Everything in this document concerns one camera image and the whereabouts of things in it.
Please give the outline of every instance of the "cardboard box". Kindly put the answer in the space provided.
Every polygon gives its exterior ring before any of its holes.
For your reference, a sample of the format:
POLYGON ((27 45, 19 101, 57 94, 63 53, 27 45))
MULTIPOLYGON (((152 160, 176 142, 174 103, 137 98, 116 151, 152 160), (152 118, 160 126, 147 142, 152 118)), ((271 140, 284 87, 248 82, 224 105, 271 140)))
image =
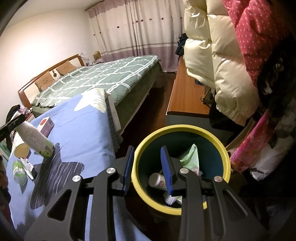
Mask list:
POLYGON ((51 118, 48 116, 42 119, 40 124, 37 126, 37 130, 40 131, 46 137, 48 137, 53 126, 54 126, 54 123, 51 120, 51 118))
POLYGON ((95 61, 102 57, 99 51, 94 52, 93 56, 95 61))

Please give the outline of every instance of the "blue gripper pad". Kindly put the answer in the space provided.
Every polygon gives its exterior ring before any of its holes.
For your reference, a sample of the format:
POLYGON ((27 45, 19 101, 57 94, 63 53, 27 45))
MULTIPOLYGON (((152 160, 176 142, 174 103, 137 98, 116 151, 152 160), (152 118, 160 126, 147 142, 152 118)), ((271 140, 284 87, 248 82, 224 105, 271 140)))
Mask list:
POLYGON ((133 168, 133 159, 135 154, 135 148, 133 146, 129 146, 126 157, 128 158, 126 169, 123 175, 123 192, 124 194, 127 193, 129 189, 129 185, 131 183, 131 171, 133 168))
POLYGON ((165 177, 165 184, 166 184, 166 189, 169 192, 170 195, 173 193, 173 173, 171 168, 171 159, 170 156, 168 155, 168 151, 166 149, 166 146, 163 146, 160 150, 160 159, 161 159, 161 165, 163 167, 163 175, 165 177))

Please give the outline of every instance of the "yellow trash bin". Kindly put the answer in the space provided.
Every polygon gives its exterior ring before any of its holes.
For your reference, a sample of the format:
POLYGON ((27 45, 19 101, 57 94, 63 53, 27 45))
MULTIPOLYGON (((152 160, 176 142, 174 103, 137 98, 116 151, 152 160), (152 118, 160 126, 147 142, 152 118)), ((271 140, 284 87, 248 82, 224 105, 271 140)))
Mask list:
POLYGON ((223 144, 210 132, 196 126, 173 125, 161 128, 147 136, 137 147, 131 174, 139 196, 152 208, 166 214, 181 215, 181 206, 165 203, 163 191, 148 185, 151 174, 162 169, 160 149, 166 145, 171 157, 178 157, 193 144, 197 146, 200 170, 203 177, 230 178, 230 160, 223 144))

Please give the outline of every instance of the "pillow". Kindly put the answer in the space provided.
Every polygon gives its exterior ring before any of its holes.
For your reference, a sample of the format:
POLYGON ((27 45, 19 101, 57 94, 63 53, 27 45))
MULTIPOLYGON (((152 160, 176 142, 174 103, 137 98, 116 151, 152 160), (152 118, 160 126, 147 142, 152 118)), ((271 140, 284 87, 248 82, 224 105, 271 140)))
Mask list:
POLYGON ((70 73, 75 69, 77 69, 77 67, 71 64, 70 61, 63 63, 56 68, 56 70, 59 72, 60 75, 66 75, 67 73, 70 73))
POLYGON ((52 77, 49 71, 42 75, 39 79, 35 81, 38 89, 44 91, 47 87, 51 86, 55 82, 55 79, 52 77))

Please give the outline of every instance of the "wooden headboard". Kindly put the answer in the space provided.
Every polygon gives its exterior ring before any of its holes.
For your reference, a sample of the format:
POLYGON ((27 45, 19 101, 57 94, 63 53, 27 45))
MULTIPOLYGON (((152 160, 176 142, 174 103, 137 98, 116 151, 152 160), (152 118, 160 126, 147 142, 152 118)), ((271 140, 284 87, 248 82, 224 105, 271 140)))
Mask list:
POLYGON ((27 84, 25 84, 25 85, 24 85, 24 86, 18 91, 18 93, 19 93, 19 97, 20 97, 20 100, 22 101, 22 104, 23 104, 25 107, 27 107, 28 109, 32 107, 32 105, 31 105, 31 103, 30 103, 28 97, 27 97, 26 94, 25 94, 25 90, 26 90, 29 86, 31 86, 32 84, 34 84, 35 81, 36 81, 37 79, 39 79, 39 78, 40 78, 42 75, 44 75, 46 72, 48 72, 48 71, 50 72, 50 71, 56 69, 57 67, 59 67, 60 65, 62 65, 63 63, 65 63, 65 62, 67 62, 67 61, 70 61, 70 60, 73 60, 73 59, 76 59, 76 58, 79 60, 80 65, 81 65, 81 66, 84 66, 84 63, 83 63, 83 61, 82 61, 81 56, 80 56, 79 54, 76 54, 76 55, 74 55, 74 56, 72 56, 72 57, 70 57, 70 58, 67 58, 67 59, 65 59, 65 60, 63 60, 63 61, 57 63, 56 65, 50 67, 49 69, 43 71, 41 74, 37 75, 36 77, 34 77, 33 79, 31 79, 27 84))

